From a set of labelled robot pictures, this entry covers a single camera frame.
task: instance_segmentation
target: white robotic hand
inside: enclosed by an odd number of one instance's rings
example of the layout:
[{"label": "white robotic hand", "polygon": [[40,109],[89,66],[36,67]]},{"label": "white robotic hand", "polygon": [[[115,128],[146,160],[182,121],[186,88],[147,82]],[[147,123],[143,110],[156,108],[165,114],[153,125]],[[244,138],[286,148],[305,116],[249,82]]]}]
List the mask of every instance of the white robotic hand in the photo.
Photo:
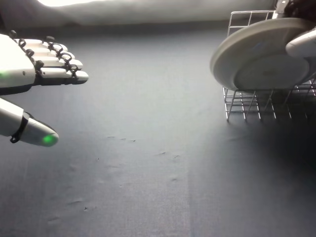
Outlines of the white robotic hand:
[{"label": "white robotic hand", "polygon": [[[88,74],[82,63],[53,37],[17,39],[0,34],[0,95],[28,91],[35,85],[82,84]],[[0,98],[0,135],[11,136],[12,143],[23,141],[50,147],[58,142],[58,134],[45,123]]]}]

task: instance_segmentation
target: dish rack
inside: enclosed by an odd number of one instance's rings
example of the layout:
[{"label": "dish rack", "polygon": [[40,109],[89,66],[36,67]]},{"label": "dish rack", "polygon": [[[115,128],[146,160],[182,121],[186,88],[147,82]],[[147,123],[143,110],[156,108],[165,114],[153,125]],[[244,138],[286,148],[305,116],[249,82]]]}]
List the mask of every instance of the dish rack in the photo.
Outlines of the dish rack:
[{"label": "dish rack", "polygon": [[[253,23],[271,19],[274,10],[234,11],[231,13],[227,36]],[[310,119],[316,111],[316,72],[304,84],[292,89],[256,90],[246,93],[223,88],[226,119],[232,114],[256,116],[262,120],[265,116],[278,118],[304,117]]]}]

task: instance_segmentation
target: metal wire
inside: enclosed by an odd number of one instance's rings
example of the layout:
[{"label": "metal wire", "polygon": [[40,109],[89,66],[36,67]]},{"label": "metal wire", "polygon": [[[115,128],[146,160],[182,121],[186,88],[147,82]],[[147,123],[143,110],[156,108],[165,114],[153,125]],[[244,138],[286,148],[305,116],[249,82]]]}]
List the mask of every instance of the metal wire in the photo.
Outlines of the metal wire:
[{"label": "metal wire", "polygon": [[[231,13],[227,36],[232,33],[232,29],[236,31],[251,25],[254,17],[268,20],[272,18],[273,13],[274,10],[234,11]],[[236,24],[238,20],[234,20],[234,16],[246,16],[247,14],[249,17],[247,24]],[[308,118],[316,111],[316,105],[307,106],[307,104],[315,104],[313,100],[316,102],[316,73],[306,83],[288,90],[256,90],[246,93],[223,88],[223,96],[227,121],[229,121],[231,114],[243,114],[244,120],[255,114],[259,120],[268,115],[275,119],[279,117],[293,119],[294,116]]]}]

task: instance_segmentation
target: white wall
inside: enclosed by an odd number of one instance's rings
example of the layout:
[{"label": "white wall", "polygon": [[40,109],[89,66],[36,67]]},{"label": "white wall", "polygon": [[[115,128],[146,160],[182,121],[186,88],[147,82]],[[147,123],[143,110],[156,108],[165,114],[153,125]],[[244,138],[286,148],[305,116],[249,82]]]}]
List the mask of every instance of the white wall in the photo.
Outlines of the white wall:
[{"label": "white wall", "polygon": [[48,7],[37,0],[2,0],[0,11],[8,28],[21,28],[71,23],[102,25],[224,20],[232,11],[272,9],[274,2],[275,0],[104,0]]}]

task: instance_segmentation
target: bright light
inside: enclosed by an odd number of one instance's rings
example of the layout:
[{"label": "bright light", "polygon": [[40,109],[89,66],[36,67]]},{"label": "bright light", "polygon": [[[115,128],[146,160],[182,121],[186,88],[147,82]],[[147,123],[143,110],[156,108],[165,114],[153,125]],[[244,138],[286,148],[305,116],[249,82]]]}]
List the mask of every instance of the bright light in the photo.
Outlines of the bright light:
[{"label": "bright light", "polygon": [[104,1],[104,0],[38,0],[40,3],[46,6],[68,6],[78,3],[88,3],[92,1]]}]

